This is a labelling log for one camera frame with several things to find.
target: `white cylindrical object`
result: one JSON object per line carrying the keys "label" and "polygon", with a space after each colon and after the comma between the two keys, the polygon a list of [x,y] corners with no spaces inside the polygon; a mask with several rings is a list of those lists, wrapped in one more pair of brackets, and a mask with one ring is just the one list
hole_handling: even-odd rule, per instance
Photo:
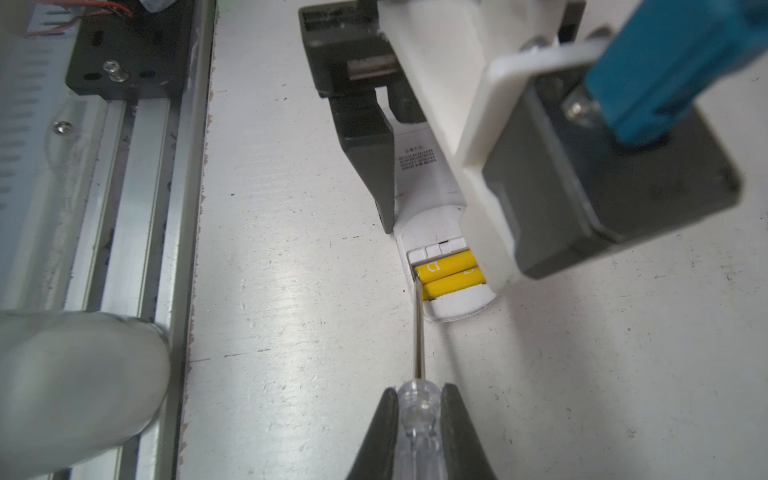
{"label": "white cylindrical object", "polygon": [[152,323],[0,312],[0,478],[54,472],[121,445],[152,419],[169,372]]}

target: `blue bracket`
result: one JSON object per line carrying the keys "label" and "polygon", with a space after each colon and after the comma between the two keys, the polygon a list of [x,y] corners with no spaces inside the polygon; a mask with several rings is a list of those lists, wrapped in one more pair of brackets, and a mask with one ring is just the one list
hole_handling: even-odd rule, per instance
{"label": "blue bracket", "polygon": [[645,145],[766,47],[768,0],[645,0],[584,84],[618,140]]}

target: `white table surface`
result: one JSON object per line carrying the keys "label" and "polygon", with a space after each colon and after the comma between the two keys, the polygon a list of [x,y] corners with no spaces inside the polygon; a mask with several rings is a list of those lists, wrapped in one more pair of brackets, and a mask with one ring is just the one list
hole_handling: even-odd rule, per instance
{"label": "white table surface", "polygon": [[[590,0],[582,33],[634,3]],[[396,245],[313,86],[301,4],[219,2],[182,480],[345,478],[411,374]],[[737,209],[426,326],[427,375],[461,389],[499,478],[766,477],[768,59],[701,105],[746,176]]]}

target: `screw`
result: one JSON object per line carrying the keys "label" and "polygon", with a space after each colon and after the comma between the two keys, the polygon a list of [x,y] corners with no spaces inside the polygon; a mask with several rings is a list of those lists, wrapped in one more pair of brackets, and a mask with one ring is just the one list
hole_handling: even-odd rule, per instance
{"label": "screw", "polygon": [[592,100],[583,85],[576,87],[563,101],[561,108],[571,123],[592,128],[601,121],[600,105]]}
{"label": "screw", "polygon": [[130,77],[128,72],[115,60],[107,60],[101,67],[109,74],[109,79],[112,81],[122,82]]}
{"label": "screw", "polygon": [[68,121],[56,121],[53,123],[53,133],[57,135],[69,135],[74,130],[74,126]]}

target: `wire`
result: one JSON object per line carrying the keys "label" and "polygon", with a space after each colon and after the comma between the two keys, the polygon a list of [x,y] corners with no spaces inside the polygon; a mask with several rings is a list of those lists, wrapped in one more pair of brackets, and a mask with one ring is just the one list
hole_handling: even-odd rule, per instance
{"label": "wire", "polygon": [[63,31],[67,31],[69,28],[72,28],[76,23],[78,23],[78,20],[84,17],[93,17],[96,15],[110,15],[112,12],[108,10],[98,10],[96,12],[87,13],[85,15],[78,15],[77,17],[74,17],[69,22],[59,25],[58,27],[50,28],[48,30],[34,30],[34,31],[28,31],[24,34],[25,37],[36,37],[39,35],[50,35],[54,33],[61,33]]}
{"label": "wire", "polygon": [[59,5],[61,7],[99,7],[121,13],[128,18],[134,17],[134,11],[118,2],[100,2],[98,0],[38,0],[43,5]]}

